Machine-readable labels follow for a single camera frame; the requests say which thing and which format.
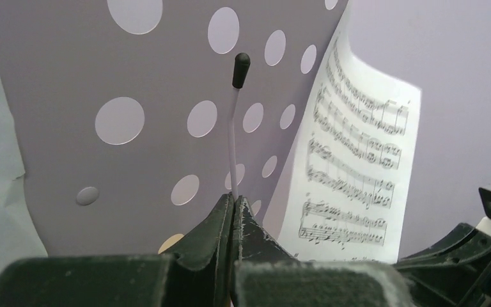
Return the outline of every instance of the circular hole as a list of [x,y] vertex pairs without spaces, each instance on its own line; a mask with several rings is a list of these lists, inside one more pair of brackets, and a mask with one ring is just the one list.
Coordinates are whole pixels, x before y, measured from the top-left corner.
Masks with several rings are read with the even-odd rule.
[[315,59],[317,58],[317,47],[315,45],[310,45],[304,51],[302,55],[302,61],[300,62],[300,71],[303,74],[307,74],[315,64]]
[[172,189],[170,200],[176,206],[185,205],[195,197],[200,181],[196,175],[187,175],[180,179]]
[[238,42],[240,22],[238,15],[231,8],[218,9],[208,25],[208,42],[219,54],[226,54]]
[[76,195],[76,203],[80,206],[91,205],[97,200],[99,195],[96,187],[85,187]]
[[122,145],[140,134],[144,121],[144,109],[136,100],[118,97],[106,102],[98,110],[95,131],[102,141]]
[[279,119],[279,127],[282,129],[287,129],[295,118],[296,107],[294,104],[286,107],[283,113],[281,113],[281,118]]
[[[245,174],[246,174],[246,167],[243,164],[237,164],[236,179],[238,180],[238,183],[236,183],[236,185],[242,182],[242,179],[244,179]],[[228,172],[227,177],[225,178],[225,188],[227,188],[227,190],[232,189],[231,182],[230,182],[230,172]]]
[[253,215],[256,216],[257,213],[259,213],[259,210],[261,210],[261,205],[262,205],[262,202],[260,200],[254,202],[252,205],[251,205],[251,210],[253,211]]
[[264,115],[264,107],[260,103],[253,104],[244,115],[244,131],[252,133],[261,125]]
[[336,7],[337,3],[338,0],[325,0],[325,7],[327,8],[327,10],[331,10]]
[[114,21],[131,34],[146,34],[155,29],[162,17],[162,0],[108,0]]
[[277,164],[277,157],[273,155],[264,164],[262,170],[262,177],[267,178],[268,176],[270,176],[276,169],[276,164]]
[[217,107],[209,100],[199,102],[191,109],[187,117],[187,130],[195,138],[207,135],[217,121]]
[[159,248],[159,251],[157,252],[158,254],[161,254],[163,251],[167,250],[169,247],[172,245],[176,244],[179,240],[183,238],[183,235],[181,233],[177,233],[170,238],[166,239],[166,241],[161,244],[161,247]]
[[285,45],[285,33],[281,30],[274,31],[270,37],[268,37],[264,48],[264,59],[266,64],[270,66],[278,64],[285,54]]

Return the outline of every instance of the musical staff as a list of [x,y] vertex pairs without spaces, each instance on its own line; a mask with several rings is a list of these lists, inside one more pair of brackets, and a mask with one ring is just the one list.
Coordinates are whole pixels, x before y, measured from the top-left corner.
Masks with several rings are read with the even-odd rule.
[[387,228],[384,220],[377,219],[374,223],[366,223],[369,221],[367,217],[360,217],[351,212],[347,214],[347,219],[341,214],[327,214],[337,211],[337,208],[326,203],[315,204],[310,200],[305,202],[299,238],[316,245],[321,242],[337,243],[342,249],[346,243],[384,245]]
[[[310,155],[317,154],[321,159],[335,166],[333,172],[338,179],[332,178],[324,171],[313,169],[310,161]],[[322,146],[315,138],[309,142],[308,169],[306,177],[308,181],[320,183],[333,191],[339,191],[350,198],[362,202],[367,209],[370,205],[390,208],[394,193],[394,184],[390,181],[378,180],[369,176],[360,174],[338,158],[334,157],[328,146]]]
[[[319,106],[328,111],[334,123],[340,127],[331,125],[327,116],[321,114]],[[400,147],[386,143],[381,143],[378,139],[372,138],[365,133],[361,133],[354,125],[349,124],[343,113],[325,99],[323,89],[319,89],[313,120],[324,132],[328,132],[335,141],[339,141],[345,148],[349,149],[354,156],[364,159],[372,164],[379,164],[386,169],[398,169],[401,159]]]
[[350,224],[355,224],[359,226],[363,226],[366,228],[374,228],[374,229],[387,229],[387,222],[384,219],[377,219],[372,221],[368,219],[368,217],[353,214],[353,212],[342,212],[340,208],[330,207],[324,201],[320,203],[312,203],[311,201],[307,201],[304,203],[304,216],[308,216],[310,214],[314,214],[317,216],[322,216],[331,221],[342,221]]
[[329,61],[325,69],[332,89],[344,105],[362,122],[383,130],[386,134],[405,135],[409,109],[406,106],[398,106],[392,100],[379,102],[369,98],[358,90],[345,75],[339,62],[338,48],[334,48],[332,55],[336,63],[335,69],[338,80],[336,80],[336,74]]
[[368,258],[368,257],[353,257],[349,260],[350,262],[358,262],[358,261],[370,261],[370,262],[379,262],[378,260]]

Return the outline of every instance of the sheet music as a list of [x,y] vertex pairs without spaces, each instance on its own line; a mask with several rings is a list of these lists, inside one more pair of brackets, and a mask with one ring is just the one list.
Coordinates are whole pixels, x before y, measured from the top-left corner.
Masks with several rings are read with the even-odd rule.
[[299,260],[398,259],[421,90],[357,59],[349,1],[297,139],[279,243]]

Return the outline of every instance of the white metal rod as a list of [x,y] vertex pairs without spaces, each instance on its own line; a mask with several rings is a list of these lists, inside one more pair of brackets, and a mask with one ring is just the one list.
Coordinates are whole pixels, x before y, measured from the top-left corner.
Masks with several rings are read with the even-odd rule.
[[238,94],[240,89],[233,88],[233,102],[230,108],[228,120],[228,141],[229,141],[229,161],[230,161],[230,183],[232,186],[232,196],[235,200],[238,199],[238,178],[236,176],[236,139],[234,135],[234,114],[236,105],[238,104]]

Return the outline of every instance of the black rubber tip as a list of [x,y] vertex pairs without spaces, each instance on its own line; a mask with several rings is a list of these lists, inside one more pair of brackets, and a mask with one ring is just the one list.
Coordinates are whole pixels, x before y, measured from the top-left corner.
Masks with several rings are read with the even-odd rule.
[[240,89],[244,87],[249,65],[251,65],[251,60],[247,53],[238,53],[236,58],[234,58],[234,76],[232,77],[232,86],[234,88]]

